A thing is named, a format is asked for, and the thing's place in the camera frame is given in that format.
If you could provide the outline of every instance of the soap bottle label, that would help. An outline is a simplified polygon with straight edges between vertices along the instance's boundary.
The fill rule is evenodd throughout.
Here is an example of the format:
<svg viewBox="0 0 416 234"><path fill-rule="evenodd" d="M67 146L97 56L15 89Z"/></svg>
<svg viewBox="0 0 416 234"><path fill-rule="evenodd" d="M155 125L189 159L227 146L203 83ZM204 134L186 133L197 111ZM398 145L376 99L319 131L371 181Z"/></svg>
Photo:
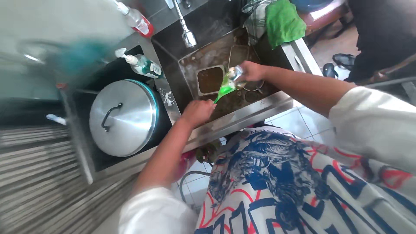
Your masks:
<svg viewBox="0 0 416 234"><path fill-rule="evenodd" d="M150 71L156 73L159 76L162 74L162 69L153 62L150 64Z"/></svg>
<svg viewBox="0 0 416 234"><path fill-rule="evenodd" d="M151 73L147 73L147 74L144 74L144 75L147 76L147 77L153 78L153 79L159 78L157 75L153 75Z"/></svg>
<svg viewBox="0 0 416 234"><path fill-rule="evenodd" d="M144 19L142 18L139 25L133 29L136 29L138 31L140 31L141 33L143 33L144 35L149 33L149 27L147 26L146 22L144 21Z"/></svg>

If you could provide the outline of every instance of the dish towel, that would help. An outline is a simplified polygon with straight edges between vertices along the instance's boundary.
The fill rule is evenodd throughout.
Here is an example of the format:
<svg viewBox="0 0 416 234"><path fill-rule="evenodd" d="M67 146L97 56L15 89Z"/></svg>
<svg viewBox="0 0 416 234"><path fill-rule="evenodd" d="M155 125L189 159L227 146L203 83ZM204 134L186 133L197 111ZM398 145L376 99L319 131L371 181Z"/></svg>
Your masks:
<svg viewBox="0 0 416 234"><path fill-rule="evenodd" d="M289 0L277 0L267 6L266 26L272 49L305 36L306 24Z"/></svg>
<svg viewBox="0 0 416 234"><path fill-rule="evenodd" d="M249 0L243 7L243 13L251 14L243 25L247 30L250 45L257 44L260 37L266 32L266 7L275 1Z"/></svg>

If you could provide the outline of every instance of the white sleeve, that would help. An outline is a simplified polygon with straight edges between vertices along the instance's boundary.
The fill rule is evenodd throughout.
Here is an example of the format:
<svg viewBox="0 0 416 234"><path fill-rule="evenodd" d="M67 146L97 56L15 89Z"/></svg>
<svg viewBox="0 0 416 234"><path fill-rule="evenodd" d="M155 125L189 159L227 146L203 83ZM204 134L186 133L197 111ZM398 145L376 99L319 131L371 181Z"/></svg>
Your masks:
<svg viewBox="0 0 416 234"><path fill-rule="evenodd" d="M193 233L198 215L167 188L144 191L120 212L119 234Z"/></svg>
<svg viewBox="0 0 416 234"><path fill-rule="evenodd" d="M331 108L342 149L416 173L416 107L378 90L356 87Z"/></svg>

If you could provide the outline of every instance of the dish soap bottle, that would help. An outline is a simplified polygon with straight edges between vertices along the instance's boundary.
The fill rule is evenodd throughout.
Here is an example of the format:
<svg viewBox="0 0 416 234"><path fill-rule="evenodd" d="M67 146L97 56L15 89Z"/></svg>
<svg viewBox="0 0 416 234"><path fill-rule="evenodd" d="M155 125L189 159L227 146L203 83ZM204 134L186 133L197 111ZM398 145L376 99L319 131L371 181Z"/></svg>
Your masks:
<svg viewBox="0 0 416 234"><path fill-rule="evenodd" d="M144 55L125 55L126 48L121 48L115 51L115 55L119 58L125 58L126 62L131 65L133 71L140 75L157 79L162 76L162 69L152 60L146 58Z"/></svg>

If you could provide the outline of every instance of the pot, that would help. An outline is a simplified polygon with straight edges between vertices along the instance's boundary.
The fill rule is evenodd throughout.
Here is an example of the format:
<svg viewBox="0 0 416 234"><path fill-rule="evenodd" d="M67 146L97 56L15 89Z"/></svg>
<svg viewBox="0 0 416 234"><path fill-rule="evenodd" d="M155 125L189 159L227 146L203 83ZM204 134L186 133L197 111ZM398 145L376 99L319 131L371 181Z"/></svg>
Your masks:
<svg viewBox="0 0 416 234"><path fill-rule="evenodd" d="M95 143L104 153L116 157L128 157L158 145L171 126L160 95L135 80L107 85L95 98L89 114Z"/></svg>

